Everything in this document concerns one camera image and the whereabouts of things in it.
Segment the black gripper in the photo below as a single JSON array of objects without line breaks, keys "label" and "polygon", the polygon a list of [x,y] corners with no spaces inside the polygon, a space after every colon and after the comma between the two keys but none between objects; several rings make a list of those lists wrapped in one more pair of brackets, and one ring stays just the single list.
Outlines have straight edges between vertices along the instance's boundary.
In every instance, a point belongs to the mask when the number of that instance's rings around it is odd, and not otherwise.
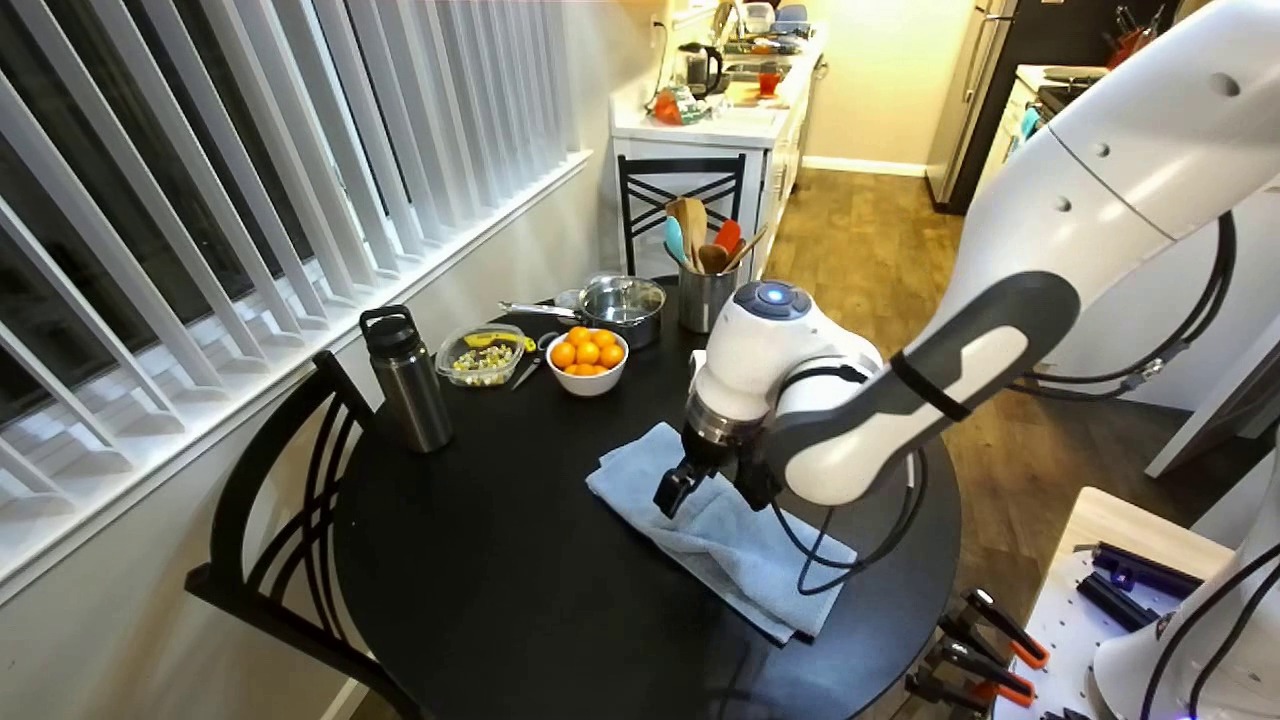
[{"label": "black gripper", "polygon": [[651,492],[651,504],[662,515],[677,515],[706,475],[725,475],[750,508],[764,508],[774,495],[764,446],[711,446],[690,430],[684,430],[679,439],[684,460],[666,468]]}]

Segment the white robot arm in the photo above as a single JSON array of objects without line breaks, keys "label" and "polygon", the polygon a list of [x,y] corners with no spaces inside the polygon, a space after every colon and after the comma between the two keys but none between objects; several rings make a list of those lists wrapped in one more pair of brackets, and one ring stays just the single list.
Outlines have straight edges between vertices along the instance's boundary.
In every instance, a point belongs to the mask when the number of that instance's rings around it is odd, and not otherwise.
[{"label": "white robot arm", "polygon": [[1129,272],[1280,175],[1280,0],[1207,0],[1054,114],[976,194],[932,321],[855,387],[855,337],[779,279],[725,300],[654,504],[860,499],[915,439],[1037,369]]}]

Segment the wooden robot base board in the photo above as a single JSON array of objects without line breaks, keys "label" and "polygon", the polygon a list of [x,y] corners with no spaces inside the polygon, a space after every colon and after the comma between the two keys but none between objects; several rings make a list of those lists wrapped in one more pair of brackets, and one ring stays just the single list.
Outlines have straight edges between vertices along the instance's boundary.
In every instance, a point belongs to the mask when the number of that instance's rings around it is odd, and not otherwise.
[{"label": "wooden robot base board", "polygon": [[1172,613],[1176,596],[1099,570],[1099,550],[1144,558],[1197,582],[1212,582],[1230,559],[1230,553],[1207,538],[1099,489],[1085,489],[1070,499],[1068,525],[1025,622],[1025,632],[1048,654],[1048,659],[1006,659],[1006,673],[1030,684],[1030,702],[995,702],[991,720],[1113,720],[1091,682],[1094,648],[1129,638],[1138,617],[1156,622]]}]

